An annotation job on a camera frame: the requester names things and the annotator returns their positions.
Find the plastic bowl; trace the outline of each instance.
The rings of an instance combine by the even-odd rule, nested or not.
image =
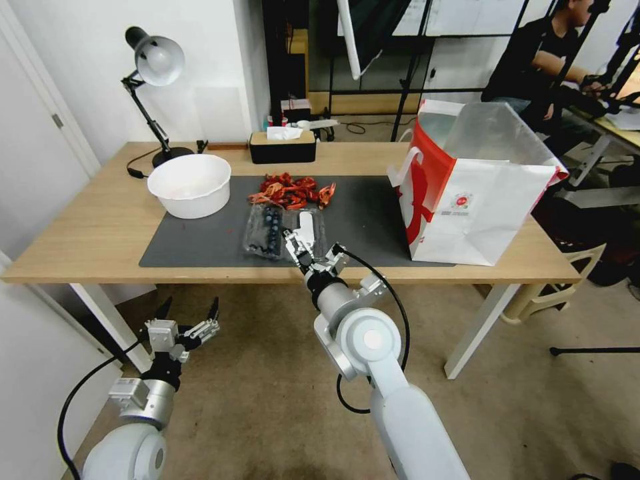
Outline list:
[[[229,201],[231,166],[216,155],[184,155],[156,168],[147,188],[174,217],[202,218]]]

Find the wooden table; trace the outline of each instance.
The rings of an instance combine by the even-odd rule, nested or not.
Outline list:
[[[578,122],[600,134],[589,156],[580,166],[571,172],[569,183],[580,186],[589,172],[596,167],[602,155],[611,143],[616,143],[634,155],[640,155],[640,132],[620,130],[606,118],[592,119],[590,115],[571,108]],[[613,207],[616,205],[636,205],[640,203],[640,187],[614,187],[594,189],[565,189],[558,191],[556,197],[564,198],[580,208]]]
[[[152,150],[154,143],[128,143],[98,172],[90,184],[12,264],[3,280],[12,283],[68,283],[126,348],[135,341],[100,283],[298,283],[296,268],[142,268],[145,252],[165,211],[144,181],[128,176],[128,160]],[[219,152],[234,175],[262,175],[288,170],[292,175],[385,175],[400,164],[407,146],[400,143],[321,143],[314,163],[254,165],[249,152]],[[151,171],[152,155],[136,162]],[[469,330],[450,356],[445,371],[455,378],[500,312],[522,283],[572,283],[578,273],[529,218],[494,267],[384,267],[392,283],[490,283],[495,285]],[[362,267],[345,268],[344,280],[356,283],[368,274]],[[141,371],[149,366],[139,346],[129,358]]]

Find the lamp base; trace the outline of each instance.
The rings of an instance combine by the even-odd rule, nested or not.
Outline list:
[[[171,147],[168,152],[161,151],[156,153],[151,161],[153,168],[159,167],[164,162],[174,159],[176,157],[182,157],[183,155],[191,155],[193,150],[185,147]]]

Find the man's arm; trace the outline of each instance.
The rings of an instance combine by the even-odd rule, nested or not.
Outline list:
[[[535,54],[531,65],[535,68],[542,70],[544,73],[552,76],[556,76],[562,70],[562,67],[565,66],[565,61],[556,57],[554,54],[545,52],[540,50]],[[578,85],[582,84],[585,79],[585,75],[588,75],[589,72],[584,70],[583,68],[572,65],[567,72],[567,76],[565,77],[566,81],[574,82]]]

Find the beige carpet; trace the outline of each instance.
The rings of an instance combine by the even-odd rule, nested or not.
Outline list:
[[[386,141],[391,133],[390,125],[365,128],[354,135],[336,127],[336,140]],[[640,465],[640,355],[548,352],[640,345],[640,303],[623,283],[587,283],[562,313],[546,310],[516,327],[498,322],[455,381],[442,366],[482,297],[470,285],[397,290],[412,326],[407,377],[430,396],[472,479],[564,480],[578,471],[606,479],[611,460]],[[219,295],[221,331],[184,368],[163,478],[395,478],[372,419],[335,396],[336,374],[313,334],[316,313],[302,284],[166,285],[121,310],[138,327],[168,295],[182,324],[202,320]],[[379,306],[399,319],[391,298]],[[343,391],[366,406],[365,381]],[[78,464],[118,424],[107,405]]]

